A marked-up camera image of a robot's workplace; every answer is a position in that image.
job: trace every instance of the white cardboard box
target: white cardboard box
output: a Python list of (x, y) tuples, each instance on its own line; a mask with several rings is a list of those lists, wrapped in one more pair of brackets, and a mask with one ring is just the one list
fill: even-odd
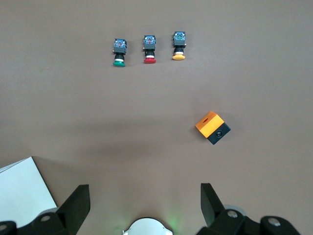
[(0, 208), (0, 221), (14, 221), (18, 228), (56, 208), (32, 157), (0, 169)]

